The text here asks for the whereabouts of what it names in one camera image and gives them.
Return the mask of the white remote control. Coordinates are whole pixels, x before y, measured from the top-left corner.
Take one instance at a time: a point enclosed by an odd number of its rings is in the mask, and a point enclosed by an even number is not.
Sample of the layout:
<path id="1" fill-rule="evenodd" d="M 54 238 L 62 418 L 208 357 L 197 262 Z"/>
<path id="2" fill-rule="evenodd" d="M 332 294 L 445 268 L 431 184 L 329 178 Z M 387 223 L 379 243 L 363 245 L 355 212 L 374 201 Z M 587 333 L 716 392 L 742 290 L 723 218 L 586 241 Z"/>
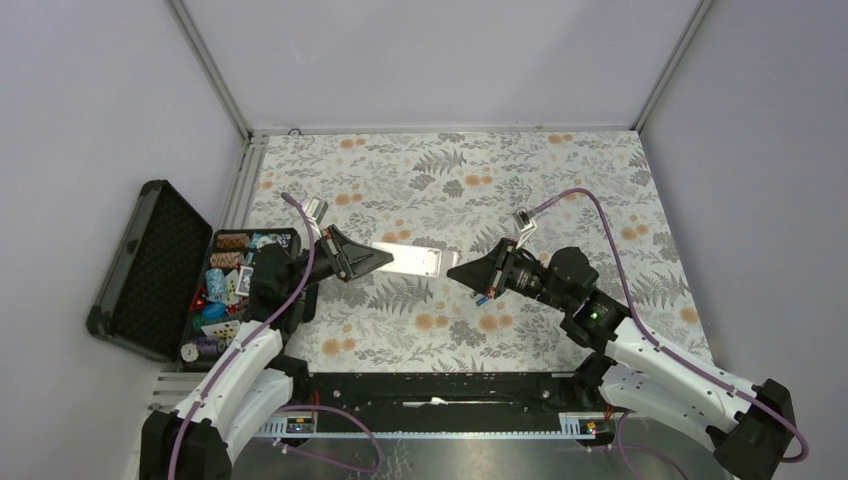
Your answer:
<path id="1" fill-rule="evenodd" d="M 459 254 L 433 247 L 372 242 L 371 247 L 390 253 L 393 261 L 378 271 L 399 275 L 438 278 L 459 263 Z"/>

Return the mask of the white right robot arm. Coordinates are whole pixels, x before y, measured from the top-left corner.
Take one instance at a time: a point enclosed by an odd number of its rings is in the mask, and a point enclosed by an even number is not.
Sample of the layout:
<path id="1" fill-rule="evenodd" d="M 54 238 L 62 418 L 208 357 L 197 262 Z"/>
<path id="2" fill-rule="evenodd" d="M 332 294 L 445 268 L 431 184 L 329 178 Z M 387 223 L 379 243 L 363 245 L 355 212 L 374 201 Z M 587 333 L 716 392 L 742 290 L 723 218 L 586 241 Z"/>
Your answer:
<path id="1" fill-rule="evenodd" d="M 796 425 L 789 390 L 723 371 L 640 326 L 596 287 L 599 274 L 579 248 L 543 264 L 503 238 L 447 276 L 488 299 L 511 291 L 562 312 L 561 329 L 592 352 L 582 365 L 589 375 L 573 386 L 583 410 L 609 403 L 641 413 L 705 447 L 738 479 L 770 479 L 782 463 Z"/>

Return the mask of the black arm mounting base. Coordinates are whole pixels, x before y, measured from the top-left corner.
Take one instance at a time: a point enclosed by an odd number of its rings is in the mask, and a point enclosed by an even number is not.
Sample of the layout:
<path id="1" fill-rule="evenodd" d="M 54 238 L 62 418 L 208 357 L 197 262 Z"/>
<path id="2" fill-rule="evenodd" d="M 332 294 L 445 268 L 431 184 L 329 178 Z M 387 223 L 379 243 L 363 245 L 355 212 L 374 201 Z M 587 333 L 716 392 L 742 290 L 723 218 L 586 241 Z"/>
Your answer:
<path id="1" fill-rule="evenodd" d="M 621 411 L 570 373 L 311 373 L 290 402 L 320 408 L 321 434 L 547 434 Z"/>

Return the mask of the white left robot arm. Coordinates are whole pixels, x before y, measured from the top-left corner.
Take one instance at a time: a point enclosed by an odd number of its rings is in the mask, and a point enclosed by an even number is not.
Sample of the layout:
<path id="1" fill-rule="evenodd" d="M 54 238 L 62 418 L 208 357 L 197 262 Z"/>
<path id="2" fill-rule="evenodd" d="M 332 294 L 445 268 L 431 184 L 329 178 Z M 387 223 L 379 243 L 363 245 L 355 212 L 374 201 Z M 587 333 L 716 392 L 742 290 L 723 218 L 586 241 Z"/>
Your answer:
<path id="1" fill-rule="evenodd" d="M 152 412 L 141 430 L 142 479 L 228 479 L 240 453 L 282 407 L 309 401 L 310 385 L 278 362 L 300 319 L 289 309 L 325 279 L 349 282 L 393 262 L 331 225 L 312 232 L 298 256 L 277 243 L 254 256 L 246 320 L 203 380 L 171 411 Z"/>

